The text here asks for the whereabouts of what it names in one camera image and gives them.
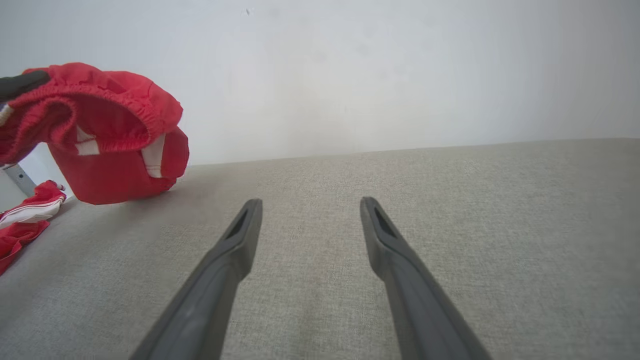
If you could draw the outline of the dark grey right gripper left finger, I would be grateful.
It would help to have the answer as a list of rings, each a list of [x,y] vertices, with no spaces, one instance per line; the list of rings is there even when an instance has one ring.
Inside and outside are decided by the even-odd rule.
[[[263,218],[249,199],[131,355],[133,360],[218,360],[239,284],[249,275]]]

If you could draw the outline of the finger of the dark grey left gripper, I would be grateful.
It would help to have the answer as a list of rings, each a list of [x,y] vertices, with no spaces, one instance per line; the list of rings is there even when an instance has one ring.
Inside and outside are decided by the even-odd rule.
[[[43,70],[0,78],[0,102],[7,103],[46,84],[50,75]]]

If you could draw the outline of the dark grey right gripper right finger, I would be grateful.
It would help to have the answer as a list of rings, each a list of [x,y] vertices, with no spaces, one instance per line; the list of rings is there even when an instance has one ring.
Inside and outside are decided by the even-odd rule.
[[[490,354],[377,199],[359,214],[370,266],[384,282],[404,360],[489,360]]]

